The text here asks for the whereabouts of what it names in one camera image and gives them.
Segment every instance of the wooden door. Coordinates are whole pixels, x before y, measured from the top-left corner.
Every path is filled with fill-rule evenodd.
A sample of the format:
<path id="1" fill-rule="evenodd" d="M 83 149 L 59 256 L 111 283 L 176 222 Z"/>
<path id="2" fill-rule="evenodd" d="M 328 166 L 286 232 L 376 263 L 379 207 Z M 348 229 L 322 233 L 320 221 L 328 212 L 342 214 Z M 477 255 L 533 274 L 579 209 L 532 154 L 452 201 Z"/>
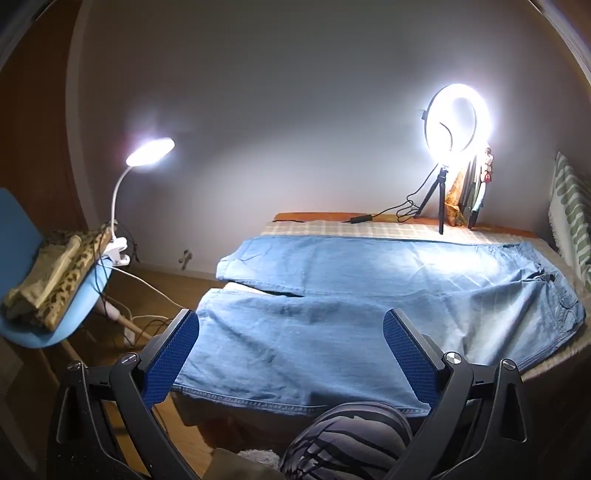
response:
<path id="1" fill-rule="evenodd" d="M 58 0 L 0 70 L 0 187 L 41 232 L 84 229 L 66 137 L 66 67 L 79 0 Z"/>

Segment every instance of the ring light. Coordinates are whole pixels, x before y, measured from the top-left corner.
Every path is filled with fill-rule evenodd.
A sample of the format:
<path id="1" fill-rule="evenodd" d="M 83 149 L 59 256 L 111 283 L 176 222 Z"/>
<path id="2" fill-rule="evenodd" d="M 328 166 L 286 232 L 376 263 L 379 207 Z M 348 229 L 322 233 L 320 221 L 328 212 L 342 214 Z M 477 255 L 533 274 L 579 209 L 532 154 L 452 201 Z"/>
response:
<path id="1" fill-rule="evenodd" d="M 458 151 L 453 149 L 453 132 L 445 122 L 449 121 L 453 102 L 460 98 L 468 100 L 472 105 L 474 110 L 474 130 L 468 144 Z M 433 158 L 441 165 L 441 169 L 421 206 L 417 209 L 415 217 L 421 215 L 429 198 L 431 198 L 435 189 L 439 187 L 439 233 L 443 235 L 447 169 L 454 163 L 469 162 L 474 159 L 479 151 L 487 147 L 488 136 L 491 133 L 491 116 L 486 102 L 478 95 L 477 91 L 468 85 L 455 83 L 437 92 L 427 110 L 423 113 L 423 120 L 425 120 L 427 146 Z"/>
<path id="2" fill-rule="evenodd" d="M 470 102 L 474 109 L 475 126 L 474 132 L 468 144 L 460 151 L 453 150 L 453 133 L 445 124 L 455 100 L 464 98 Z M 452 165 L 459 161 L 470 161 L 476 153 L 486 147 L 488 137 L 491 133 L 491 116 L 484 99 L 468 85 L 455 83 L 440 90 L 424 115 L 425 138 L 427 145 L 434 159 L 444 166 Z M 452 138 L 450 141 L 447 135 L 442 135 L 441 126 L 449 132 Z"/>

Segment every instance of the folded cloth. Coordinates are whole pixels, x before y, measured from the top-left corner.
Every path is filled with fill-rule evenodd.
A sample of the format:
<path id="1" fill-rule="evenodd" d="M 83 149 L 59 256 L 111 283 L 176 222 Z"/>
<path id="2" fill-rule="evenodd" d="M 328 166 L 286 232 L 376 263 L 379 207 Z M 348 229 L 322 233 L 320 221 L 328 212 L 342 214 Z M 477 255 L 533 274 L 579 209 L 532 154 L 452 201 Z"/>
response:
<path id="1" fill-rule="evenodd" d="M 203 480 L 285 480 L 285 476 L 267 465 L 216 448 Z"/>
<path id="2" fill-rule="evenodd" d="M 55 330 L 110 240 L 106 225 L 89 232 L 52 232 L 43 240 L 31 272 L 6 294 L 6 318 Z"/>

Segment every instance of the bed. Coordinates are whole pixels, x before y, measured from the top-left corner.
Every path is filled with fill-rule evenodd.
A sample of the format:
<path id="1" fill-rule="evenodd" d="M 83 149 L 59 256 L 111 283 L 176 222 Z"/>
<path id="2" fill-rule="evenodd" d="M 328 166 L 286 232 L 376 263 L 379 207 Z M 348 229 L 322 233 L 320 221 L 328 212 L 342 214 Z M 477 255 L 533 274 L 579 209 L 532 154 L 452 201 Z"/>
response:
<path id="1" fill-rule="evenodd" d="M 443 237 L 437 231 L 437 221 L 431 219 L 417 219 L 400 224 L 395 222 L 394 216 L 381 215 L 373 222 L 351 225 L 343 223 L 356 213 L 280 213 L 262 231 L 261 236 L 301 236 L 317 235 L 347 238 L 373 239 L 404 239 L 410 241 L 443 241 L 453 244 L 466 245 L 500 245 L 529 242 L 551 264 L 557 267 L 576 292 L 579 302 L 586 312 L 591 312 L 591 294 L 577 278 L 574 270 L 556 253 L 546 241 L 537 238 L 531 232 L 514 229 L 497 228 L 481 225 L 470 231 L 461 227 L 446 227 Z M 269 295 L 268 293 L 245 286 L 241 283 L 229 282 L 224 291 L 247 291 L 253 295 Z M 567 414 L 572 406 L 568 399 L 562 398 L 572 378 L 586 368 L 591 358 L 591 317 L 586 316 L 583 324 L 576 333 L 549 358 L 530 368 L 522 376 L 527 391 L 536 405 L 534 416 L 547 416 L 548 408 L 552 408 L 553 419 L 545 423 L 548 426 L 547 437 L 555 430 L 554 424 L 559 420 L 559 410 Z M 232 382 L 231 378 L 223 381 Z M 181 419 L 186 425 L 207 427 L 208 423 L 216 419 L 232 419 L 248 431 L 250 437 L 264 441 L 258 445 L 284 445 L 305 428 L 314 418 L 314 412 L 308 415 L 285 414 L 284 411 L 261 410 L 256 403 L 240 401 L 235 404 L 220 403 L 215 393 L 199 392 L 198 398 L 187 394 L 183 390 L 182 381 L 177 380 L 173 387 L 173 400 Z"/>

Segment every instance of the metal screw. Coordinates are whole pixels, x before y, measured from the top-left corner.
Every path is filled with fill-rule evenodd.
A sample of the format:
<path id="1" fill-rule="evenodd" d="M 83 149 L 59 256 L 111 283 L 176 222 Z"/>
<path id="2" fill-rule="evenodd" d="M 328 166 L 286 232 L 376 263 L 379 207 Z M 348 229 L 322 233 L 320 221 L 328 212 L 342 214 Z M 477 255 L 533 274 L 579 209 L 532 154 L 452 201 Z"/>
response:
<path id="1" fill-rule="evenodd" d="M 509 359 L 503 360 L 501 365 L 503 365 L 503 367 L 505 367 L 507 370 L 515 370 L 517 368 L 515 362 Z"/>
<path id="2" fill-rule="evenodd" d="M 122 358 L 121 358 L 121 363 L 122 364 L 130 364 L 135 362 L 138 359 L 138 354 L 137 353 L 126 353 Z"/>
<path id="3" fill-rule="evenodd" d="M 445 360 L 447 360 L 451 364 L 457 365 L 458 363 L 460 363 L 462 361 L 462 357 L 460 356 L 459 353 L 449 352 L 446 354 Z"/>
<path id="4" fill-rule="evenodd" d="M 76 360 L 76 361 L 68 364 L 68 370 L 70 372 L 75 372 L 76 370 L 79 370 L 81 366 L 82 366 L 82 362 Z"/>
<path id="5" fill-rule="evenodd" d="M 183 252 L 183 256 L 181 258 L 178 259 L 178 263 L 182 264 L 183 266 L 181 267 L 181 270 L 185 270 L 187 268 L 187 264 L 189 263 L 189 261 L 193 258 L 193 252 L 191 252 L 189 249 L 186 249 Z"/>

